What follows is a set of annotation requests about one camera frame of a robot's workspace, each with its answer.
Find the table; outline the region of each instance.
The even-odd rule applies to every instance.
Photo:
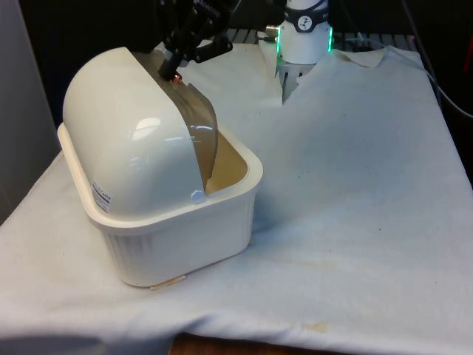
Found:
[[[182,74],[263,162],[253,244],[168,288],[127,286],[59,155],[0,228],[0,352],[60,339],[156,354],[180,332],[473,352],[473,195],[422,71],[392,53],[375,69],[333,53],[284,106],[254,45]]]

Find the white tablecloth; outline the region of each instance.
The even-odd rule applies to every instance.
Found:
[[[423,72],[328,55],[284,106],[257,46],[182,74],[263,162],[253,244],[159,291],[125,285],[59,155],[0,228],[0,350],[155,354],[187,331],[473,354],[473,195]]]

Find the label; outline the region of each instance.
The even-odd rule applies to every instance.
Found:
[[[98,206],[106,213],[109,213],[110,203],[112,202],[112,196],[107,194],[95,180],[92,184],[92,194]]]
[[[297,21],[297,25],[303,31],[307,31],[312,27],[312,19],[309,16],[301,16]]]

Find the white plastic container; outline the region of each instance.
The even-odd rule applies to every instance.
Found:
[[[74,77],[58,136],[125,283],[157,285],[248,245],[261,162],[219,127],[205,181],[179,110],[127,49]]]

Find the cable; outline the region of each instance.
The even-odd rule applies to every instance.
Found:
[[[359,41],[359,38],[347,38],[345,39],[345,41]],[[411,58],[409,58],[407,55],[404,55],[403,53],[400,53],[398,52],[397,50],[394,49],[394,47],[390,47],[390,46],[386,46],[385,44],[381,43],[380,41],[376,41],[374,39],[370,39],[370,38],[364,38],[364,41],[368,41],[368,42],[371,42],[371,43],[374,43],[374,44],[377,44],[378,46],[381,46],[383,48],[387,48],[390,52],[392,53],[395,53],[397,55],[399,55],[400,57],[402,57],[403,59],[406,59],[408,62],[410,62],[411,64],[414,64],[418,69],[422,70],[423,72],[425,72],[427,74],[427,76],[429,77],[430,81],[434,84],[434,86],[436,87],[436,89],[438,90],[438,92],[459,112],[461,113],[462,115],[465,115],[466,117],[468,118],[471,118],[473,119],[473,115],[471,113],[468,113],[467,111],[465,111],[464,109],[462,109],[461,107],[459,107],[447,94],[445,91],[443,91],[443,89],[440,87],[440,85],[438,84],[437,80],[435,79],[435,77],[427,70],[425,69],[424,67],[422,67],[419,63],[417,63],[416,61],[412,60]]]
[[[356,35],[357,35],[357,38],[347,38],[345,39],[345,41],[361,41],[361,43],[363,43],[364,41],[368,41],[368,42],[371,42],[371,43],[375,43],[375,44],[378,44],[380,45],[381,47],[383,48],[386,48],[387,46],[385,46],[384,44],[382,44],[380,41],[376,41],[376,40],[373,40],[373,39],[370,39],[370,38],[364,38],[363,35],[360,33],[360,31],[358,30],[358,27],[356,26],[355,22],[353,21],[352,17],[350,16],[350,13],[348,12],[347,10],[347,7],[345,6],[345,3],[344,3],[344,0],[338,0],[340,2],[340,5],[341,5],[341,8],[342,10],[345,12],[345,15],[346,17],[348,18],[348,21],[351,23],[353,29],[357,32]],[[461,107],[459,107],[447,94],[445,91],[443,91],[443,89],[440,87],[438,81],[437,81],[437,77],[435,76],[435,72],[434,72],[434,68],[432,66],[432,62],[430,61],[430,58],[429,56],[427,55],[427,52],[425,51],[425,48],[423,46],[423,43],[422,43],[422,40],[421,40],[421,37],[419,36],[419,32],[417,30],[417,27],[415,26],[415,22],[414,22],[414,18],[412,17],[412,14],[411,14],[411,11],[409,9],[409,7],[407,6],[407,3],[406,3],[406,0],[401,0],[402,2],[402,5],[403,5],[403,8],[404,8],[404,12],[406,13],[406,16],[407,16],[407,19],[409,20],[409,24],[412,28],[412,31],[414,32],[414,36],[415,38],[417,39],[417,43],[419,45],[419,48],[421,50],[421,53],[422,53],[422,56],[424,57],[425,61],[426,61],[426,64],[427,64],[427,67],[429,68],[429,70],[425,69],[424,67],[422,67],[421,65],[419,65],[418,63],[416,63],[415,61],[413,61],[411,58],[407,57],[406,55],[403,55],[395,50],[392,50],[391,49],[391,52],[394,52],[396,53],[397,55],[400,55],[401,57],[403,57],[404,59],[406,59],[407,61],[413,63],[418,69],[420,70],[423,70],[427,76],[429,77],[430,81],[432,82],[432,84],[434,85],[434,88],[435,88],[435,97],[437,98],[437,102],[438,102],[438,106],[440,107],[440,110],[442,110],[442,100],[441,100],[441,95],[459,112],[461,113],[462,115],[465,115],[466,117],[468,118],[471,118],[473,119],[473,115],[468,113],[467,111],[465,111],[464,109],[462,109]]]
[[[437,97],[438,106],[440,106],[440,110],[442,110],[442,100],[440,97],[440,90],[439,90],[440,87],[438,85],[437,77],[435,76],[434,67],[432,66],[432,62],[430,61],[430,58],[427,55],[427,51],[422,44],[421,37],[419,36],[419,32],[417,31],[417,27],[415,26],[414,18],[412,17],[411,10],[407,6],[406,0],[401,0],[401,2],[402,2],[402,7],[404,8],[404,12],[406,13],[407,19],[409,20],[409,23],[411,25],[412,31],[414,32],[415,39],[417,40],[417,43],[419,45],[419,49],[421,50],[422,56],[426,61],[427,68],[429,68],[429,73],[430,75],[432,75],[436,83],[435,96]]]
[[[345,1],[344,0],[338,0],[338,2],[340,3],[341,9],[345,13],[345,16],[347,17],[349,23],[351,24],[351,26],[355,30],[356,35],[358,36],[360,41],[363,41],[363,35],[361,34],[360,30],[358,29],[358,26],[356,26],[356,23],[353,21],[352,16],[350,16],[350,13],[348,12],[347,7],[345,6]]]

